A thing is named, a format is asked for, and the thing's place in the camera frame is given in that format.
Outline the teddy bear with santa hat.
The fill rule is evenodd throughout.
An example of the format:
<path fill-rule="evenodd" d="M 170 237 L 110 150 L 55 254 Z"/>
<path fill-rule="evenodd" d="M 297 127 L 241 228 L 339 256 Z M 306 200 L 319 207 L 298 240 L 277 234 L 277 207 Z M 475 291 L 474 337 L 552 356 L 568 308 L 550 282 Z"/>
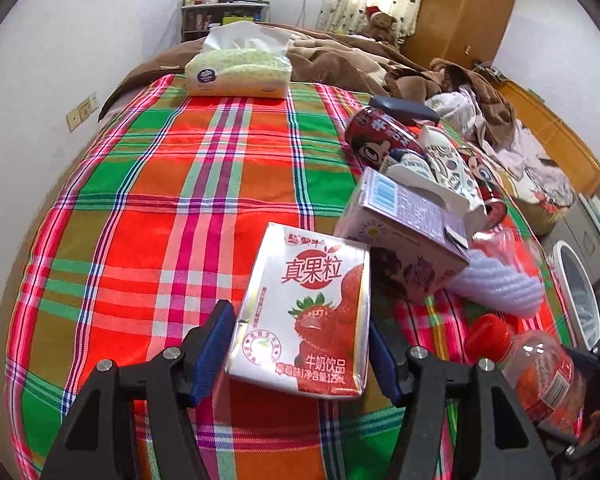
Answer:
<path fill-rule="evenodd" d="M 378 6 L 366 6 L 366 24 L 361 27 L 358 34 L 386 44 L 396 46 L 396 18 L 382 12 Z"/>

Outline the red milk drink can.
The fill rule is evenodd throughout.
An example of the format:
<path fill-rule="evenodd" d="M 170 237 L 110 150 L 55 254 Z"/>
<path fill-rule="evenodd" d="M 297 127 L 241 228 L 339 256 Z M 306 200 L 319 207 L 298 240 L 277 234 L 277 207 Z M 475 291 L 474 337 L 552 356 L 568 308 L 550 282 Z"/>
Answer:
<path fill-rule="evenodd" d="M 394 148 L 424 154 L 409 128 L 371 106 L 362 107 L 349 120 L 344 130 L 344 140 L 363 165 L 374 169 L 380 168 L 385 157 Z"/>

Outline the wooden wardrobe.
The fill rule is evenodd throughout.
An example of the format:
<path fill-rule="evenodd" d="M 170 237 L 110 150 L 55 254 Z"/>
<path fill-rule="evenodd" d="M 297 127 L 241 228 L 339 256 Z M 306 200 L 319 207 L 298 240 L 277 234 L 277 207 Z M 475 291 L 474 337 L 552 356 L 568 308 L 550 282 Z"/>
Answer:
<path fill-rule="evenodd" d="M 415 32 L 402 54 L 427 67 L 434 58 L 473 68 L 491 63 L 516 0 L 422 0 Z"/>

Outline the brown fleece blanket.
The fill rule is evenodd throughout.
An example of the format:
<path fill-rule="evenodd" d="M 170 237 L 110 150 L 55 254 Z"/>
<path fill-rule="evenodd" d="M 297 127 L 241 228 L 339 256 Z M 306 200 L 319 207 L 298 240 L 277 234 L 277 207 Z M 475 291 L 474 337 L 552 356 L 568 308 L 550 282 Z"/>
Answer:
<path fill-rule="evenodd" d="M 331 32 L 311 32 L 294 27 L 270 24 L 263 26 L 291 32 L 292 44 L 287 51 L 287 58 L 292 65 L 290 84 L 294 81 L 318 82 L 343 90 L 364 92 L 370 96 L 391 96 L 419 103 L 438 93 L 454 91 L 461 84 L 469 84 L 486 120 L 486 137 L 489 141 L 500 146 L 513 139 L 515 114 L 512 107 L 485 79 L 472 70 L 465 70 L 438 58 L 432 61 L 429 70 L 420 70 L 395 48 L 374 40 Z M 107 113 L 125 94 L 136 96 L 140 89 L 166 75 L 178 78 L 182 90 L 187 93 L 185 65 L 201 51 L 206 37 L 183 42 L 131 70 L 100 110 Z M 259 104 L 272 105 L 285 102 L 289 92 L 290 85 L 287 95 L 281 100 L 237 96 L 194 98 L 211 101 L 223 98 L 250 99 Z"/>

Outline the white round trash bin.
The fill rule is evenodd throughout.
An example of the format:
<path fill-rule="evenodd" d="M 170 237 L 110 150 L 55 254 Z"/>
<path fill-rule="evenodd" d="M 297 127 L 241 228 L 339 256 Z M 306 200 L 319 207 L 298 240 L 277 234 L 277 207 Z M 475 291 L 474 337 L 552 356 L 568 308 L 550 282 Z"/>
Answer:
<path fill-rule="evenodd" d="M 552 263 L 565 299 L 577 346 L 592 350 L 600 340 L 600 310 L 583 263 L 563 240 L 552 249 Z"/>

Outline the strawberry milk carton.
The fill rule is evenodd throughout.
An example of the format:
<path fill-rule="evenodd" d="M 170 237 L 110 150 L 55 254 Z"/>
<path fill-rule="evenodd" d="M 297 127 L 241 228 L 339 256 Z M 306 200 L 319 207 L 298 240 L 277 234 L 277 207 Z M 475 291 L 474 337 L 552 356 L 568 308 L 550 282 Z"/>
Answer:
<path fill-rule="evenodd" d="M 286 393 L 356 399 L 367 382 L 369 329 L 367 245 L 269 223 L 225 371 Z"/>

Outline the pink crumpled bedsheet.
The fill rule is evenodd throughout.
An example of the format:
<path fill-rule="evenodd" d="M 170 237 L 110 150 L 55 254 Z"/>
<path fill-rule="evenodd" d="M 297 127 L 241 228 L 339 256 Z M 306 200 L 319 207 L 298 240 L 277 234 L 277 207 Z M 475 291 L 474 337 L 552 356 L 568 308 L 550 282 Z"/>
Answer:
<path fill-rule="evenodd" d="M 509 177 L 514 197 L 531 205 L 547 206 L 549 211 L 568 209 L 576 200 L 577 193 L 567 175 L 519 119 L 509 144 L 494 148 L 486 143 L 483 151 Z"/>

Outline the dark blue glasses case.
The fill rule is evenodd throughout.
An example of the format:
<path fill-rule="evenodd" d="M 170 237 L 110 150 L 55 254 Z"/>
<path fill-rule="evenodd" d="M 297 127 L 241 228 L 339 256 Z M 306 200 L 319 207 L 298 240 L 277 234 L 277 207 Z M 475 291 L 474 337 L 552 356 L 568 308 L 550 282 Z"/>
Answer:
<path fill-rule="evenodd" d="M 370 106 L 382 110 L 403 125 L 416 125 L 418 122 L 428 122 L 436 126 L 440 116 L 430 107 L 411 100 L 392 98 L 391 96 L 372 96 Z"/>

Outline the clear plastic bottle red cap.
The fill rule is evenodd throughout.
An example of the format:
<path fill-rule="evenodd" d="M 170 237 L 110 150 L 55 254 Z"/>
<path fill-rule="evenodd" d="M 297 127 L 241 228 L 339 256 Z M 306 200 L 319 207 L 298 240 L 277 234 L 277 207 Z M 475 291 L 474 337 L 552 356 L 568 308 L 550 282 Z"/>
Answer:
<path fill-rule="evenodd" d="M 571 356 L 542 330 L 517 334 L 494 314 L 480 316 L 465 338 L 469 359 L 489 359 L 503 373 L 536 426 L 575 437 L 586 383 Z"/>

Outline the tissue pack green pattern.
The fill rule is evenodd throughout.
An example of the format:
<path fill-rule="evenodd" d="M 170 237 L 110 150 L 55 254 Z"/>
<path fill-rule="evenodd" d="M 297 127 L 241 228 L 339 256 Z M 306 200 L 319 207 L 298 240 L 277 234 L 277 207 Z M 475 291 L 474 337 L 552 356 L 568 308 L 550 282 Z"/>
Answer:
<path fill-rule="evenodd" d="M 189 96 L 283 99 L 292 65 L 291 32 L 248 21 L 211 29 L 201 51 L 185 65 Z"/>

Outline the white patterned pillow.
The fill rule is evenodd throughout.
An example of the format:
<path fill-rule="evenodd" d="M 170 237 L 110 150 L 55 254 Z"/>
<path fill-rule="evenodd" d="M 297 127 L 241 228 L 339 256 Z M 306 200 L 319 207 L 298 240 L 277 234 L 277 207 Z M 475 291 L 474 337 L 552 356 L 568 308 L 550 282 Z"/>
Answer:
<path fill-rule="evenodd" d="M 461 84 L 451 92 L 438 93 L 426 100 L 425 105 L 464 140 L 478 140 L 486 131 L 486 121 L 469 84 Z"/>

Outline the wooden bed headboard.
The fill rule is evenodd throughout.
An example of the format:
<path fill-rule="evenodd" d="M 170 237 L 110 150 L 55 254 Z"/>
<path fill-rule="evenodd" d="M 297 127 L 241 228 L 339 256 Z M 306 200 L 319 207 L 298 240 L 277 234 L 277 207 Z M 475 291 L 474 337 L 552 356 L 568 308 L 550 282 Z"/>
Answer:
<path fill-rule="evenodd" d="M 531 92 L 512 80 L 494 84 L 516 117 L 533 133 L 577 193 L 591 197 L 600 187 L 600 161 L 580 136 Z"/>

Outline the purple white drink carton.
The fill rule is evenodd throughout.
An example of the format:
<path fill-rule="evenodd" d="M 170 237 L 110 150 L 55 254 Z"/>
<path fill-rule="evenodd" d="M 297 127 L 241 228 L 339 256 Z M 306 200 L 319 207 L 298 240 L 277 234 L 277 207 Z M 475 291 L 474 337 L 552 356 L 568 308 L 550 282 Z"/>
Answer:
<path fill-rule="evenodd" d="M 464 222 L 366 168 L 334 235 L 370 246 L 372 279 L 421 304 L 468 267 Z"/>

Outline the grey shelf with clutter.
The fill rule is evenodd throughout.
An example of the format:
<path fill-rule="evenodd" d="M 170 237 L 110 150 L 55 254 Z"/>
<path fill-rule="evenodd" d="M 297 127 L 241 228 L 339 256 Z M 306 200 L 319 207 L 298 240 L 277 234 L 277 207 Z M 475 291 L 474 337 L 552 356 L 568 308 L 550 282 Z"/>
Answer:
<path fill-rule="evenodd" d="M 204 38 L 222 25 L 263 21 L 268 10 L 266 0 L 182 0 L 181 42 Z"/>

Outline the grey drawer nightstand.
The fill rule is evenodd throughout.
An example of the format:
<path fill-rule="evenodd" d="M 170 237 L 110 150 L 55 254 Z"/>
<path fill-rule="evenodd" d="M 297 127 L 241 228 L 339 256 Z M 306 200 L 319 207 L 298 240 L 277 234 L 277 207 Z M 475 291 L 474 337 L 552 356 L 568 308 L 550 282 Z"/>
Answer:
<path fill-rule="evenodd" d="M 600 281 L 600 222 L 588 200 L 579 194 L 572 206 L 542 237 L 541 244 L 548 252 L 562 240 L 577 254 L 593 284 Z"/>

